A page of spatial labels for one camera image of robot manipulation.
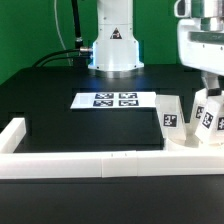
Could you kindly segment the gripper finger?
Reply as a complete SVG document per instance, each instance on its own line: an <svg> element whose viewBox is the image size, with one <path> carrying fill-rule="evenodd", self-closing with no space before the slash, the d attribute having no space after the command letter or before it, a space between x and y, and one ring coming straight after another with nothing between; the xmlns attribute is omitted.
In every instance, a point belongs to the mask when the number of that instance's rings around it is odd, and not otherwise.
<svg viewBox="0 0 224 224"><path fill-rule="evenodd" d="M221 95L222 91L219 85L219 79L217 74L203 71L201 73L201 78L206 88L208 97Z"/></svg>

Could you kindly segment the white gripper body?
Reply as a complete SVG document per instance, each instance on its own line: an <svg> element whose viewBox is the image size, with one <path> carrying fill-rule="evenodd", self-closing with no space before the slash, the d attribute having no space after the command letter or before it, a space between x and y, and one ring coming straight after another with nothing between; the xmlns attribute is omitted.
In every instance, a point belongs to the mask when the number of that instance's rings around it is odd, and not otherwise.
<svg viewBox="0 0 224 224"><path fill-rule="evenodd" d="M177 40L183 65L224 76L224 30L202 31L198 19L181 19Z"/></svg>

